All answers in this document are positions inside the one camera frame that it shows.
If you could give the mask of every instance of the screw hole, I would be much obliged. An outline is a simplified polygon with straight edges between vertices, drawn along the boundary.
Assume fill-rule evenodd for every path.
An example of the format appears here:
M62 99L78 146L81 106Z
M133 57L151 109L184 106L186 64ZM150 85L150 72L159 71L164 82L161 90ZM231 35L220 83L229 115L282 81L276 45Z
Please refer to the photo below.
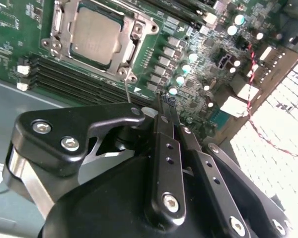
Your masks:
M207 164L207 166L209 166L210 168L213 167L213 165L212 165L209 161L206 161L206 164Z
M216 184L220 184L220 181L219 181L216 177L213 178L213 181L214 181Z
M167 144L167 148L173 150L173 146L171 144Z
M166 159L169 164L171 164L171 165L174 164L174 161L170 157L167 157Z
M165 116L161 116L161 119L165 122L165 123L169 123L168 119Z

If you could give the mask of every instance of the mounting hole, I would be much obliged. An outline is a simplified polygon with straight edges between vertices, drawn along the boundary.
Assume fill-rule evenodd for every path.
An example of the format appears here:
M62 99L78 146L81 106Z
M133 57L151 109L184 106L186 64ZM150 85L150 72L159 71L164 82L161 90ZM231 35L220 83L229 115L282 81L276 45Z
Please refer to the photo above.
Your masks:
M173 150L173 146L171 144L167 144L167 148Z
M140 115L140 111L137 108L131 108L131 112L137 116Z
M167 157L166 159L169 164L171 164L171 165L174 164L174 161L170 157Z
M212 168L213 167L213 165L209 162L209 161L206 161L205 162L206 164L207 164L207 166L209 166L210 168Z
M213 177L213 181L214 181L216 184L220 184L220 181L219 181L216 177Z
M165 123L169 123L168 119L165 116L161 116L161 119L165 122Z

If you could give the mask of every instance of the capacitor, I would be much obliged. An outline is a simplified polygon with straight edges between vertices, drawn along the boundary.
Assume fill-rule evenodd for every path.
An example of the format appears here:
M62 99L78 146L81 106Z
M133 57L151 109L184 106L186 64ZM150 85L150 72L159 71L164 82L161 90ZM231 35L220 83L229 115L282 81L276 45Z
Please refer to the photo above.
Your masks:
M181 64L181 69L183 70L183 72L184 72L185 74L187 74L187 73L189 73L189 72L191 71L191 66L189 65L188 62L183 62L183 63Z
M251 30L250 34L257 40L261 40L264 37L264 34L255 28Z
M188 53L188 59L189 59L189 62L190 63L194 63L195 61L197 61L198 60L198 54L197 53L195 53L194 51L190 51L189 53Z
M209 96L205 97L205 103L208 106L208 108L211 108L214 106L214 103L212 102L211 98Z
M210 89L210 85L209 85L209 83L207 82L207 80L202 79L201 83L202 83L202 86L203 86L204 91L209 91L209 89Z
M236 72L236 68L234 67L234 65L231 62L227 62L225 65L225 68L230 72L230 73L235 73Z
M245 17L242 14L236 15L234 18L234 23L238 26L245 22Z
M179 85L179 86L181 86L182 84L184 84L184 77L182 76L182 75L177 75L176 77L175 77L175 81L177 82L177 84Z
M176 86L170 86L168 90L169 90L169 94L171 95L176 95L178 93Z
M234 67L239 67L241 65L241 62L236 56L232 56L229 61L234 65Z
M237 33L237 27L236 26L229 26L227 28L227 33L229 36L234 36Z

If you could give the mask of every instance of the bolt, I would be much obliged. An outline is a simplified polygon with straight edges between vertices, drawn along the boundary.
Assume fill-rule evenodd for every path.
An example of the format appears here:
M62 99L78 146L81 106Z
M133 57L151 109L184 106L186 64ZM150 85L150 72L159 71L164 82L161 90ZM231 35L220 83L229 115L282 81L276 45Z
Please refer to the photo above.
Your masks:
M188 134L191 134L191 131L190 131L189 128L187 128L187 127L184 127L184 131L185 131L186 133L188 133Z
M119 70L119 74L120 74L120 75L125 75L125 74L127 74L126 69L125 69L125 68L121 68L121 69Z
M33 130L39 134L47 134L51 131L51 126L44 121L38 121L33 124Z
M170 212L175 213L179 210L179 203L171 194L163 196L163 203Z
M76 151L79 148L79 142L71 136L66 136L61 140L61 146L68 151Z
M219 153L219 148L215 144L209 144L209 148L216 154Z
M140 24L135 25L135 31L140 34L143 31L143 26Z
M61 48L62 45L60 43L53 43L54 48Z
M280 225L280 223L278 221L276 221L275 219L272 220L274 225L275 225L275 228L279 231L279 233L284 236L286 235L286 231L285 229L283 228L282 225Z
M246 235L245 227L243 226L242 222L239 221L239 219L236 217L230 217L229 222L233 230L236 231L240 237L244 237Z

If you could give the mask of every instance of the chip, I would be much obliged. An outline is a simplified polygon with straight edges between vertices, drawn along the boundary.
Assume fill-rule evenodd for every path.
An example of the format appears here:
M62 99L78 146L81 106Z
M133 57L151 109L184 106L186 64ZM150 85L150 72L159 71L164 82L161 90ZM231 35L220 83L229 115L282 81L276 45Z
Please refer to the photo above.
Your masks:
M102 65L108 65L113 54L120 51L120 30L121 25L118 22L83 7L75 22L72 51Z

